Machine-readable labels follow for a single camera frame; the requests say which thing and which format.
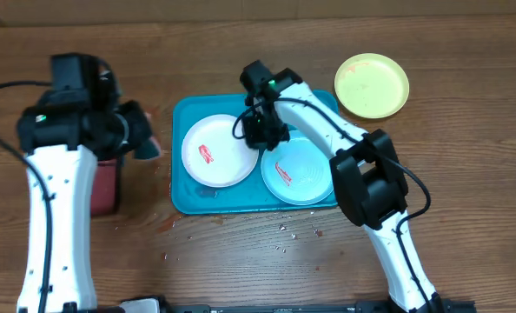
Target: cable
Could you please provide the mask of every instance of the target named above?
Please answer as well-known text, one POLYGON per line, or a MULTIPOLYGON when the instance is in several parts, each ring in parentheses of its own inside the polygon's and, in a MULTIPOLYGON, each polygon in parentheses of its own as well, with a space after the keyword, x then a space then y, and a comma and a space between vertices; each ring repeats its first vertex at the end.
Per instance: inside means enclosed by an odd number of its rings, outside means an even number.
MULTIPOLYGON (((303 104, 304 106, 308 106, 309 108, 313 109, 318 114, 320 114, 329 124, 331 124, 335 128, 335 130, 337 130, 337 132, 339 132, 348 141, 350 141, 351 143, 359 143, 358 140, 356 140, 356 139, 352 138, 350 135, 348 135, 348 133, 344 129, 342 129, 336 122, 334 122, 334 120, 332 120, 323 110, 320 110, 317 106, 313 105, 309 101, 301 100, 301 99, 295 99, 295 98, 288 98, 288 97, 280 97, 280 98, 276 99, 275 101, 286 101, 286 102, 299 103, 299 104, 303 104)), ((251 106, 250 108, 248 108, 244 112, 242 112, 242 114, 240 114, 237 117, 237 119, 235 120, 235 124, 233 125, 233 131, 232 131, 233 137, 235 137, 237 139, 244 138, 244 137, 237 137, 237 136, 235 136, 235 128, 236 128, 237 124, 242 120, 242 118, 244 116, 246 116, 248 113, 250 113, 250 111, 255 110, 256 108, 261 107, 263 105, 266 105, 268 103, 271 103, 271 102, 260 102, 260 103, 254 104, 253 106, 251 106)), ((432 308, 430 306, 430 302, 428 300, 426 292, 422 288, 422 285, 420 284, 420 280, 416 276, 416 273, 414 273, 413 265, 411 264, 411 261, 410 261, 410 259, 408 257, 407 249, 405 248, 405 244, 403 243, 403 239, 401 238, 402 233, 400 231, 400 227, 402 226, 402 224, 404 222, 409 221, 409 220, 411 220, 411 219, 413 219, 413 218, 415 218, 417 216, 421 216, 422 214, 426 213, 426 211, 428 211, 428 209, 430 208, 430 204, 432 203, 432 198, 430 197, 430 192, 428 191, 428 188, 426 187, 426 185, 410 169, 406 168, 405 166, 403 166, 402 164, 400 164, 398 162, 395 162, 393 159, 391 159, 391 158, 389 158, 389 157, 387 157, 385 155, 380 154, 378 151, 371 150, 371 152, 373 152, 376 156, 384 159, 385 161, 388 161, 393 166, 399 168, 405 174, 407 174, 409 177, 411 177, 411 179, 413 179, 413 181, 416 184, 419 185, 420 189, 424 193, 424 196, 426 197, 426 204, 424 205, 424 208, 414 212, 411 215, 403 217, 397 223, 397 227, 395 228, 395 233, 397 234, 397 241, 399 242, 399 246, 400 246, 400 249, 401 249, 401 251, 403 253, 403 257, 405 258, 405 262, 407 263, 407 267, 408 267, 408 269, 411 272, 411 277, 414 280, 414 282, 416 283, 416 285, 418 286, 418 289, 419 289, 422 297, 424 298, 424 301, 426 302, 426 306, 427 306, 428 312, 432 312, 432 308)))
MULTIPOLYGON (((51 83, 37 82, 37 81, 15 81, 8 83, 0 83, 0 89, 12 86, 21 85, 34 85, 34 86, 51 86, 51 83)), ((36 167, 32 165, 20 152, 11 147, 3 139, 0 138, 0 146, 7 150, 11 155, 16 157, 21 163, 32 172, 36 177, 40 188, 42 189, 42 197, 45 203, 46 211, 46 246, 43 255, 43 276, 42 276, 42 288, 40 289, 40 303, 38 304, 38 313, 44 313, 46 310, 46 302, 48 300, 48 292, 50 291, 50 265, 51 265, 51 244, 53 239, 52 229, 52 215, 51 215, 51 198, 48 192, 48 187, 42 178, 42 175, 38 172, 36 167)))

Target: white plate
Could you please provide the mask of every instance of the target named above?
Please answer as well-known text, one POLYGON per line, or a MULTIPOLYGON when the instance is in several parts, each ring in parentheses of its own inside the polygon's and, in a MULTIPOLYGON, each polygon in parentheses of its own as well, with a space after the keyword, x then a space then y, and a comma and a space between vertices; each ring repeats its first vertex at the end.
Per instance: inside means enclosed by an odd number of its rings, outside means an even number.
MULTIPOLYGON (((231 134, 236 117, 218 114, 194 124, 182 140, 185 169, 198 183, 228 187, 242 181, 256 166, 258 150, 231 134)), ((241 123, 235 133, 242 134, 241 123)))
POLYGON ((275 196, 286 203, 318 203, 334 191, 328 159, 298 130, 261 158, 261 175, 275 196))

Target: tray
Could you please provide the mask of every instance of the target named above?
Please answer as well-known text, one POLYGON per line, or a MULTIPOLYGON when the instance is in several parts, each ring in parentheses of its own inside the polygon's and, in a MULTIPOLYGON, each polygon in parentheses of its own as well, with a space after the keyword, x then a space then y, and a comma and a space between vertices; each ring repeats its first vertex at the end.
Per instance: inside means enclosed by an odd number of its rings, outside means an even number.
MULTIPOLYGON (((334 96, 324 90, 314 94, 334 112, 339 113, 334 96)), ((333 208, 337 205, 335 194, 312 205, 293 205, 275 197, 261 177, 261 156, 252 173, 242 182, 227 188, 211 188, 194 180, 182 165, 182 139, 190 127, 204 117, 229 114, 238 117, 247 107, 245 94, 198 96, 182 99, 173 110, 173 139, 171 144, 171 201, 182 213, 188 215, 260 212, 273 210, 303 210, 333 208)))

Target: plate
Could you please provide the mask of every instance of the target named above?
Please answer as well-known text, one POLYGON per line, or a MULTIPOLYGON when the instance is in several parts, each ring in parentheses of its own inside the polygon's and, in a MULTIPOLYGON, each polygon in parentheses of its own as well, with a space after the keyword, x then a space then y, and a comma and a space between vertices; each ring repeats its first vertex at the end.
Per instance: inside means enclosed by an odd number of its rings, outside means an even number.
POLYGON ((349 111, 359 117, 389 117, 408 98, 405 71, 389 57, 364 53, 349 58, 335 75, 335 93, 349 111))
MULTIPOLYGON (((182 140, 182 164, 198 183, 228 187, 242 181, 256 166, 260 152, 231 135, 236 117, 217 114, 195 123, 182 140)), ((235 133, 242 134, 241 123, 235 133)))
POLYGON ((261 174, 269 191, 286 203, 317 203, 334 191, 329 161, 308 138, 289 132, 291 140, 264 151, 261 174))

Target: black cable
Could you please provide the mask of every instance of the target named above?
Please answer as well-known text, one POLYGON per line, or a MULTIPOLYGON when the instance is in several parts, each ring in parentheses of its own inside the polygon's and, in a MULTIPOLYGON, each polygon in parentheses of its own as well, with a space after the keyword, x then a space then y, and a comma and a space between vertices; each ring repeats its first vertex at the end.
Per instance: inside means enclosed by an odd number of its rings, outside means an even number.
MULTIPOLYGON (((301 99, 296 99, 296 98, 287 98, 287 97, 281 97, 281 98, 276 99, 275 101, 286 101, 286 102, 299 103, 299 104, 303 104, 304 106, 308 106, 311 109, 313 109, 314 111, 316 111, 318 114, 320 114, 329 124, 331 124, 335 128, 335 130, 337 130, 337 132, 339 132, 348 141, 350 141, 351 143, 359 143, 358 140, 356 140, 356 139, 352 138, 350 135, 348 135, 348 133, 344 129, 342 129, 336 122, 334 122, 334 120, 332 120, 323 110, 320 110, 317 106, 313 105, 309 101, 301 100, 301 99)), ((251 106, 250 108, 246 109, 244 112, 242 112, 242 114, 240 114, 237 117, 237 119, 235 120, 235 124, 233 125, 233 131, 232 131, 233 132, 233 136, 235 138, 237 138, 237 139, 244 138, 244 137, 237 137, 237 136, 235 136, 235 128, 236 128, 237 124, 242 120, 242 118, 244 116, 246 116, 248 113, 250 113, 250 111, 255 110, 256 108, 259 108, 262 105, 265 105, 267 103, 269 103, 269 102, 260 102, 260 103, 254 104, 253 106, 251 106)), ((408 220, 411 220, 411 219, 413 219, 413 218, 415 218, 417 216, 420 216, 420 215, 426 213, 426 211, 428 211, 428 209, 430 208, 430 204, 432 203, 432 198, 430 197, 430 192, 428 191, 428 188, 426 187, 426 185, 411 170, 409 170, 408 168, 406 168, 402 164, 400 164, 398 162, 395 162, 393 159, 391 159, 391 158, 389 158, 389 157, 387 157, 385 155, 380 154, 378 151, 371 150, 371 152, 373 152, 376 156, 384 159, 385 161, 388 161, 393 166, 399 168, 405 174, 407 174, 409 177, 411 177, 411 179, 413 179, 413 181, 416 184, 419 185, 419 187, 422 189, 422 192, 424 192, 424 196, 426 197, 426 204, 424 205, 424 208, 414 212, 411 215, 403 217, 397 223, 397 227, 395 229, 395 233, 397 234, 397 241, 399 242, 399 246, 400 246, 400 249, 401 249, 401 251, 403 253, 403 256, 405 258, 405 262, 407 263, 407 267, 408 267, 408 269, 411 272, 411 277, 414 280, 414 282, 416 283, 416 285, 418 286, 418 289, 419 289, 422 297, 424 298, 424 301, 426 302, 428 312, 432 312, 432 308, 430 307, 430 302, 428 300, 426 292, 422 288, 422 285, 420 284, 420 280, 416 276, 416 273, 414 273, 413 265, 411 264, 411 261, 410 261, 410 259, 408 257, 407 249, 405 248, 405 244, 403 243, 403 239, 401 238, 402 233, 400 231, 400 227, 402 226, 402 224, 404 222, 406 222, 408 220)))
MULTIPOLYGON (((37 81, 15 81, 8 83, 0 83, 0 89, 12 86, 21 85, 34 85, 34 86, 51 86, 51 83, 37 82, 37 81)), ((24 156, 18 152, 15 148, 11 147, 3 139, 0 138, 0 146, 7 150, 11 155, 16 157, 21 163, 32 172, 36 177, 40 188, 42 189, 42 197, 45 202, 46 211, 46 245, 45 252, 43 255, 43 276, 42 276, 42 288, 40 289, 40 303, 38 304, 38 313, 44 313, 46 310, 46 302, 48 300, 48 292, 50 291, 50 265, 51 265, 51 244, 53 238, 52 228, 52 215, 51 215, 51 198, 48 192, 48 187, 42 178, 42 175, 38 172, 36 167, 32 165, 24 156)))

